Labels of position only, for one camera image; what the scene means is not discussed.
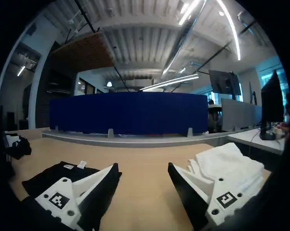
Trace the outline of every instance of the blue desk divider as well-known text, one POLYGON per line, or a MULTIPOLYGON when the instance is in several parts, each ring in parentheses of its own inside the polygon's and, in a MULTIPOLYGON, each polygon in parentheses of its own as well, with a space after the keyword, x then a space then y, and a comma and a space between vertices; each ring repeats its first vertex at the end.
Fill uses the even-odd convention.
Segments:
POLYGON ((167 92, 118 92, 79 95, 50 101, 50 128, 86 133, 186 134, 206 132, 204 95, 167 92))

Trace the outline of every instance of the desk surface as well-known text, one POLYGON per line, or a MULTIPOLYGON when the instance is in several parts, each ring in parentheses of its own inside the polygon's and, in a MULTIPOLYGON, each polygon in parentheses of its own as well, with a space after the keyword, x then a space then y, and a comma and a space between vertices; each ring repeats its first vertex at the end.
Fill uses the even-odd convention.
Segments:
MULTIPOLYGON (((99 147, 41 138, 30 141, 32 154, 12 164, 16 177, 10 185, 19 199, 27 196, 21 182, 66 161, 103 169, 114 162, 122 172, 111 205, 101 220, 101 231, 187 230, 192 225, 168 175, 168 163, 185 168, 188 159, 212 148, 207 144, 161 148, 99 147)), ((270 172, 263 170, 264 179, 270 172)))
POLYGON ((228 139, 246 144, 252 147, 256 147, 268 152, 281 155, 284 150, 285 138, 277 141, 263 141, 259 137, 260 130, 253 129, 245 132, 238 132, 227 136, 228 139))
POLYGON ((215 108, 215 107, 222 108, 222 104, 212 104, 212 105, 208 105, 208 108, 215 108))

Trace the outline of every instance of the black bag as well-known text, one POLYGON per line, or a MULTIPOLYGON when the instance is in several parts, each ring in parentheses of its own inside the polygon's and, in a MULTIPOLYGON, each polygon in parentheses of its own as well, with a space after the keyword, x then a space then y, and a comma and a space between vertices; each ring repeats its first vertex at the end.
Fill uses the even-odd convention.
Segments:
POLYGON ((29 145, 28 140, 20 136, 20 140, 15 141, 12 144, 12 147, 6 148, 5 153, 19 160, 24 155, 30 155, 32 153, 32 149, 29 145))

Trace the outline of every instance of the ceiling light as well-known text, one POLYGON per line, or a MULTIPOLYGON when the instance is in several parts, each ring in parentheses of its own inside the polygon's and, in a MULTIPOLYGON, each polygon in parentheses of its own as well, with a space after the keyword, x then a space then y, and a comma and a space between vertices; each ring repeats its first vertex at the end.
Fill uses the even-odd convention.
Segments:
POLYGON ((187 17, 191 14, 191 12, 195 9, 195 7, 198 5, 199 0, 194 0, 191 4, 191 6, 186 10, 185 14, 183 15, 183 17, 181 18, 181 20, 179 21, 179 25, 182 25, 185 20, 187 19, 187 17))
POLYGON ((196 73, 196 74, 193 74, 193 75, 188 75, 188 76, 184 76, 184 77, 168 80, 168 81, 165 81, 165 82, 162 82, 162 83, 154 84, 154 85, 149 86, 149 87, 144 87, 144 88, 142 88, 140 90, 149 91, 149 90, 152 90, 152 89, 155 89, 155 88, 164 87, 164 86, 168 86, 168 85, 171 85, 171 84, 176 84, 176 83, 180 83, 180 82, 183 82, 183 81, 188 81, 188 80, 198 79, 198 78, 199 78, 198 74, 196 73))
POLYGON ((22 66, 20 72, 17 74, 17 76, 20 76, 20 74, 22 73, 22 71, 25 69, 25 66, 22 66))
POLYGON ((185 3, 181 8, 180 13, 184 13, 188 7, 189 7, 189 3, 185 3))
POLYGON ((237 36, 237 33, 236 33, 236 29, 235 29, 235 25, 230 17, 230 14, 226 8, 226 6, 224 5, 224 3, 222 2, 222 0, 216 0, 220 7, 222 8, 222 10, 224 11, 224 13, 226 14, 226 17, 228 19, 228 22, 230 24, 230 27, 231 27, 231 30, 233 32, 233 35, 234 35, 234 40, 235 40, 235 44, 236 44, 236 49, 237 49, 237 56, 238 56, 238 61, 240 61, 241 57, 240 57, 240 48, 239 48, 239 41, 238 41, 238 36, 237 36))
POLYGON ((186 70, 186 68, 180 70, 178 73, 181 74, 182 72, 184 72, 186 70))

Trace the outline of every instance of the gray desk divider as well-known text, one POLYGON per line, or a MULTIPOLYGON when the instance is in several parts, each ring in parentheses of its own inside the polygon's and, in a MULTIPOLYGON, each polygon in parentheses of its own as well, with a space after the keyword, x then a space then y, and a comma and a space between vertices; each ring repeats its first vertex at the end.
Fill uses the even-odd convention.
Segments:
POLYGON ((222 130, 238 130, 257 125, 262 119, 262 107, 233 99, 222 99, 222 130))

